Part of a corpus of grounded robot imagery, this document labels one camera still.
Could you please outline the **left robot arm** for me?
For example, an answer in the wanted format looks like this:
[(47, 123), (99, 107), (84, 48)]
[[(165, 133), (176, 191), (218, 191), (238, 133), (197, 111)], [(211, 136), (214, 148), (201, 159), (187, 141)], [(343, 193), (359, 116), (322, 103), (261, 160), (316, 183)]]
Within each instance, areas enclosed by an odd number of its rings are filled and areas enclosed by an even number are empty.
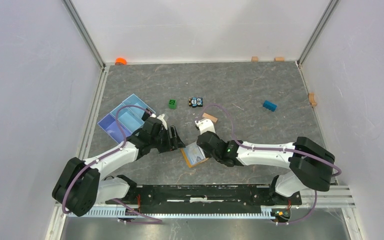
[(87, 159), (71, 158), (65, 165), (51, 196), (65, 214), (81, 217), (96, 203), (120, 199), (133, 203), (137, 190), (126, 177), (106, 180), (115, 170), (139, 160), (156, 149), (160, 154), (185, 148), (176, 127), (167, 126), (163, 115), (149, 117), (119, 145)]

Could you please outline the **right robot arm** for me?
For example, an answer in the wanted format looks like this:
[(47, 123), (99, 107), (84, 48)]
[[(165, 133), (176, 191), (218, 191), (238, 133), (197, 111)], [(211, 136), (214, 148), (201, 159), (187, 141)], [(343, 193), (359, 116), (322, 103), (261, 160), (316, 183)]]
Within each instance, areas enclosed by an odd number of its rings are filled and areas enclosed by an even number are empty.
[(284, 144), (256, 144), (242, 140), (223, 141), (207, 131), (197, 138), (197, 146), (207, 157), (227, 167), (263, 165), (288, 169), (276, 176), (269, 189), (269, 199), (282, 204), (303, 189), (318, 192), (330, 190), (335, 157), (311, 139), (299, 136)]

